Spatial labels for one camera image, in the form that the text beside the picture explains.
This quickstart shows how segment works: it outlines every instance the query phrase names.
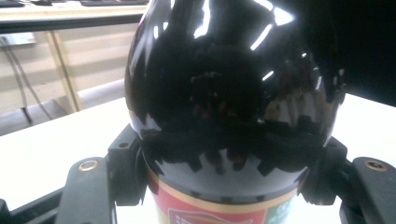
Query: bottle label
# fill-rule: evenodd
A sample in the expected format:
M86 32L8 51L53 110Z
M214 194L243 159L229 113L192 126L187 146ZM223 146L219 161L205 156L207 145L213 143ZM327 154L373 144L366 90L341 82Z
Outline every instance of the bottle label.
M250 204L212 203L184 194L150 172L149 185L161 224L278 224L289 213L294 189L278 198Z

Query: bottle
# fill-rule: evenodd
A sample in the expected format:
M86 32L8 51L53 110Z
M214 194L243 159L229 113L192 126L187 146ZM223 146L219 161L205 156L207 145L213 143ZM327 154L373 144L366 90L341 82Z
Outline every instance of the bottle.
M309 4L149 2L125 89L161 223L285 220L345 95Z

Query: white table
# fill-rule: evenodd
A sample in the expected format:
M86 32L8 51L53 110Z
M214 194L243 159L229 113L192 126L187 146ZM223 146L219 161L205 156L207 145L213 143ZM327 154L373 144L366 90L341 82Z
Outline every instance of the white table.
M349 160L367 156L396 166L395 115L394 107L348 95L333 135L348 147ZM63 187L69 168L85 158L104 157L128 122L125 100L119 99L1 136L0 198L13 210ZM340 203L314 206L299 197L288 223L340 223ZM156 223L154 207L148 193L143 206L117 208L119 223Z

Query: metal screw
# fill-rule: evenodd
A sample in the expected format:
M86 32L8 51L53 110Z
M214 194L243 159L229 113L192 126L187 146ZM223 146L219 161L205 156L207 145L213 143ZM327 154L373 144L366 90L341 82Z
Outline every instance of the metal screw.
M99 161L84 161L78 169L82 172L90 171L95 169L99 164Z
M367 160L364 162L364 164L372 170L382 171L382 172L388 170L388 167L380 161Z

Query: glossy surface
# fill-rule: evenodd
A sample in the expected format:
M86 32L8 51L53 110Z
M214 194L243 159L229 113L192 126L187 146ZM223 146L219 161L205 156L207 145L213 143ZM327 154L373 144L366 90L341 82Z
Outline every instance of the glossy surface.
M224 203L300 184L344 93L331 38L306 41L315 27L293 9L264 0L150 2L125 87L160 179Z

